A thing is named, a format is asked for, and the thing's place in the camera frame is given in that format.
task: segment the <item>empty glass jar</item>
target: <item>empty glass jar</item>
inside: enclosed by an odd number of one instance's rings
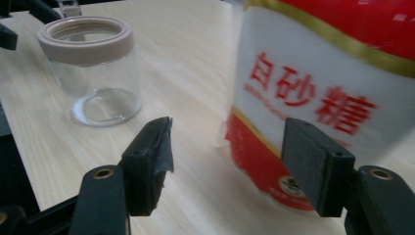
[[[140,110],[134,41],[126,22],[66,18],[44,25],[38,40],[69,97],[73,118],[107,126],[124,122]]]

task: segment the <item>light wood surface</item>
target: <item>light wood surface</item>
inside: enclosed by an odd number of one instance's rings
[[[84,173],[116,165],[154,118],[173,118],[175,172],[158,208],[132,217],[132,234],[345,234],[342,218],[286,209],[258,192],[234,167],[223,144],[233,53],[241,15],[215,0],[128,0],[82,6],[134,28],[144,105],[111,127],[73,122],[37,43],[42,23],[28,13],[1,20],[19,35],[18,50],[0,49],[0,99],[39,206],[78,193]],[[415,133],[382,163],[415,188]]]

